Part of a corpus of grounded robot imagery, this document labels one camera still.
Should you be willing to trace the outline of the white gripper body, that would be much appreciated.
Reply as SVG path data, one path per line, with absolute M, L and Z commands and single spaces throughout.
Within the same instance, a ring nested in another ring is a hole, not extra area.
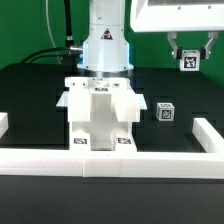
M 135 32 L 224 30 L 224 0 L 132 0 Z

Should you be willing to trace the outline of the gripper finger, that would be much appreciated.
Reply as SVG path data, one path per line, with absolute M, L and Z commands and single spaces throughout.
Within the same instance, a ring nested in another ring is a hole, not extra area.
M 217 31 L 210 31 L 208 33 L 208 41 L 207 43 L 200 49 L 200 59 L 208 59 L 211 54 L 211 48 L 215 44 L 218 39 L 218 32 Z
M 167 40 L 168 40 L 170 46 L 173 49 L 173 52 L 172 52 L 173 58 L 174 59 L 181 59 L 182 58 L 182 49 L 177 46 L 176 38 L 177 38 L 177 33 L 176 32 L 169 32 L 167 34 Z

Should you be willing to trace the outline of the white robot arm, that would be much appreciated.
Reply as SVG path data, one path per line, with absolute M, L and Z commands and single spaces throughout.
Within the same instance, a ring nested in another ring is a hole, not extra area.
M 81 69 L 94 72 L 131 70 L 129 43 L 124 38 L 126 0 L 89 0 L 89 36 L 83 43 Z M 165 32 L 182 71 L 197 71 L 200 61 L 224 31 L 224 0 L 132 0 L 130 26 L 135 32 Z M 179 32 L 206 31 L 200 50 L 183 50 L 175 43 Z

